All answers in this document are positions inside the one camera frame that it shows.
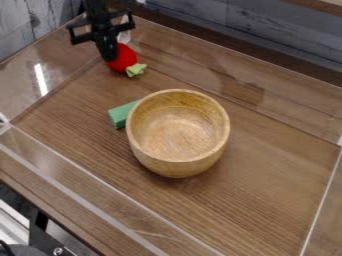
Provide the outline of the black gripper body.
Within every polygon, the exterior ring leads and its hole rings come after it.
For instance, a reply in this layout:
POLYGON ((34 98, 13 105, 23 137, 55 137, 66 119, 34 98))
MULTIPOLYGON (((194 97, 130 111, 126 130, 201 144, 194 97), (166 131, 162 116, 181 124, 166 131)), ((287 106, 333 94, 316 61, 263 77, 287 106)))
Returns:
POLYGON ((110 11, 105 0, 82 0, 85 16, 66 25, 73 45, 93 41, 104 45, 117 42, 120 32, 134 28, 129 8, 110 11))

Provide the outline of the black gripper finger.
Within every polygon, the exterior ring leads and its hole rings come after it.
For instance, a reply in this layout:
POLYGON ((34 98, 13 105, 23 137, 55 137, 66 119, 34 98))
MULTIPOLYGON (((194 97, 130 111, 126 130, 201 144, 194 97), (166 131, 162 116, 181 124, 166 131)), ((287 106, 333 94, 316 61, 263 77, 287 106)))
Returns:
POLYGON ((114 60, 117 58, 117 34, 112 31, 96 32, 93 39, 102 59, 114 60))

